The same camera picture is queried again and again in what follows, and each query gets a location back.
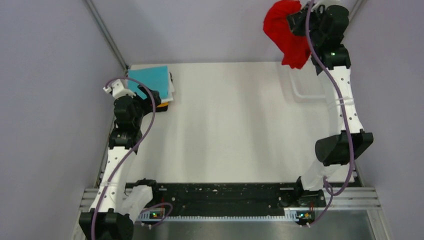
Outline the red t shirt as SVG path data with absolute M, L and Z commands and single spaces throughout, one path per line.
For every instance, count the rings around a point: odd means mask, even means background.
M 305 36 L 294 35 L 287 17 L 301 10 L 299 0 L 279 0 L 266 13 L 263 32 L 283 53 L 281 64 L 291 69 L 302 69 L 311 51 Z

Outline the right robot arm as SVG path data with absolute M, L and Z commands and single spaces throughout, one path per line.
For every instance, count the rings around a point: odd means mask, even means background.
M 324 89 L 329 116 L 327 137 L 315 142 L 315 160 L 301 175 L 293 192 L 299 206 L 324 200 L 323 188 L 328 177 L 348 166 L 347 178 L 353 174 L 355 160 L 373 143 L 356 110 L 351 85 L 351 59 L 343 44 L 350 23 L 350 12 L 337 0 L 309 1 L 300 11 L 287 17 L 290 31 L 306 37 L 311 61 Z

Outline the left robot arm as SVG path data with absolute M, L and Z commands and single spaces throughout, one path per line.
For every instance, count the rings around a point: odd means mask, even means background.
M 109 135 L 105 170 L 96 197 L 78 223 L 88 240 L 130 240 L 134 224 L 147 205 L 160 202 L 160 193 L 148 185 L 139 185 L 126 196 L 127 175 L 146 134 L 141 132 L 143 117 L 155 114 L 161 103 L 156 90 L 138 87 L 142 98 L 120 81 L 103 89 L 115 99 L 114 128 Z

